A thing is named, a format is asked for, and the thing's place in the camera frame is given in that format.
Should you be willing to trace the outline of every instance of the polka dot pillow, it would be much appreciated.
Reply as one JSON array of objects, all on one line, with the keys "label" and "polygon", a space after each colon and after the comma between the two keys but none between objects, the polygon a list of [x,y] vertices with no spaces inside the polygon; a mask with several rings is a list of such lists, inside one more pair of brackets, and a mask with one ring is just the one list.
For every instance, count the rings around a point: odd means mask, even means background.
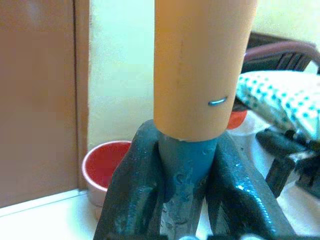
[{"label": "polka dot pillow", "polygon": [[320,75],[252,71],[239,76],[236,96],[277,127],[320,141]]}]

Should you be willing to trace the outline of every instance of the light green wall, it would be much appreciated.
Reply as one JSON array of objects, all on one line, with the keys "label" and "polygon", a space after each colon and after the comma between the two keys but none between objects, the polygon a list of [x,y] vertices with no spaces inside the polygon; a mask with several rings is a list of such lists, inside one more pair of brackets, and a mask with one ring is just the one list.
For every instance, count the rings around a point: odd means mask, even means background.
[{"label": "light green wall", "polygon": [[[88,148],[153,117],[153,0],[91,0]],[[319,0],[260,0],[253,30],[320,46]]]},{"label": "light green wall", "polygon": [[90,1],[88,148],[153,118],[154,1]]},{"label": "light green wall", "polygon": [[320,0],[258,0],[253,31],[320,47]]}]

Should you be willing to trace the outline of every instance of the wooden door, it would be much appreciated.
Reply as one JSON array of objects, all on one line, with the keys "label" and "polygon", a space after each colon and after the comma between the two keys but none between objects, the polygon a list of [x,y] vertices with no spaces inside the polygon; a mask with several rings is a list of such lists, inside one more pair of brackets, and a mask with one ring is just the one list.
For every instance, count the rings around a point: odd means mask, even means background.
[{"label": "wooden door", "polygon": [[77,187],[72,0],[0,0],[0,207]]}]

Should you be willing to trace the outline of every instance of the red bucket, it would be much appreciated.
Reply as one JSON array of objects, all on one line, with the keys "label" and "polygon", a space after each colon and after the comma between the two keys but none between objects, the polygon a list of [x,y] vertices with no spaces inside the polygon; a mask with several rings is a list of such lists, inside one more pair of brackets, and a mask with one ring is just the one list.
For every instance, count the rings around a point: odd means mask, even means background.
[{"label": "red bucket", "polygon": [[126,155],[131,141],[110,141],[89,151],[82,162],[82,174],[88,187],[88,197],[97,207],[105,201],[112,174]]}]

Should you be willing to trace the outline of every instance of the chair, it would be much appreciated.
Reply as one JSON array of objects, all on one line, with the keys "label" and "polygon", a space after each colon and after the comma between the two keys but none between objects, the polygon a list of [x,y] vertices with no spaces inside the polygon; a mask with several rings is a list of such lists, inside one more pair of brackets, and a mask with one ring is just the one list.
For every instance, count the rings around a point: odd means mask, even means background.
[{"label": "chair", "polygon": [[314,44],[280,41],[247,49],[241,73],[263,70],[304,71],[313,61],[320,74],[320,53]]}]

